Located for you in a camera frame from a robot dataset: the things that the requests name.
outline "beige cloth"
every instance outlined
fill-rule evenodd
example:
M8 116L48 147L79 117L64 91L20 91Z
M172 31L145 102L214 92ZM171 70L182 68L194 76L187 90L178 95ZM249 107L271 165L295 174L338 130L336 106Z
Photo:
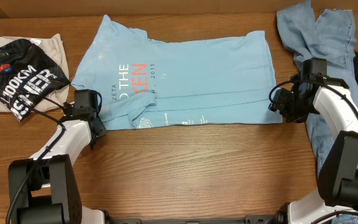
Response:
M0 37L0 47L17 39L27 39L38 45L44 52L56 62L63 70L67 79L68 76L68 65L65 50L63 48L63 42L60 39L60 34L54 35L51 39L32 39L26 37ZM47 98L55 101L56 103L63 105L67 100L69 85L63 87L61 90L55 90L47 95ZM57 106L47 100L42 100L35 109L39 111L47 111L56 108ZM11 112L3 103L0 102L0 112Z

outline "wooden table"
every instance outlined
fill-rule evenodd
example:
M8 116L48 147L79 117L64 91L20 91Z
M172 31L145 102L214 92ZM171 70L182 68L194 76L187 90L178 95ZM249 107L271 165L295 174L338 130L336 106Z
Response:
M358 12L354 14L358 39ZM0 35L49 38L61 34L72 80L101 19L0 19ZM277 82L297 72L292 54L282 47L275 14L112 19L167 42L265 30ZM49 114L62 116L58 110ZM55 129L54 122L40 115L32 114L19 123L12 114L0 113L0 223L9 206L9 164L38 151ZM95 150L83 150L74 170L83 205L108 210L114 218L234 218L273 213L316 187L315 159L305 125L292 123L110 131Z

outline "blue t-shirt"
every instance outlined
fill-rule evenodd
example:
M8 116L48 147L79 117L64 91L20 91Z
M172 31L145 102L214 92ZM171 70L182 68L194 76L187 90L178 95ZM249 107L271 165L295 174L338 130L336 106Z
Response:
M72 84L100 92L100 117L105 125L108 129L126 129L141 128L139 124L146 119L155 124L153 127L170 125L166 111L176 111L171 112L172 121L176 121L171 124L182 124L185 117L194 120L199 115L195 111L204 110L204 117L208 110L222 113L211 111L219 107L231 110L227 116L242 114L235 111L235 105L247 107L243 110L253 114L270 114L267 97L275 85L275 75L264 31L244 37L165 43L148 39L144 30L128 29L104 16ZM258 102L264 102L265 108L256 106L261 104ZM270 115L273 119L243 114L255 119L217 119L214 123L282 121L281 116ZM117 118L127 123L113 121Z

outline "brown backdrop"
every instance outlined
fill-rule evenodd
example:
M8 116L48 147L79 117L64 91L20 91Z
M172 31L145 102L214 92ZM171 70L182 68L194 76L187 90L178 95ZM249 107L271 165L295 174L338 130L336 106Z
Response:
M0 0L0 17L65 17L127 14L275 12L304 0ZM316 11L352 9L354 0L314 0Z

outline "clothing tag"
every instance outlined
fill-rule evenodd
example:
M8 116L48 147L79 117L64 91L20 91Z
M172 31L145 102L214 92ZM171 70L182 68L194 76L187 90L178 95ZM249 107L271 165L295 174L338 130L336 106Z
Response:
M34 38L31 38L30 42L32 42L32 43L35 44L35 45L40 45L40 44L41 44L41 40L39 40L39 39L34 39Z

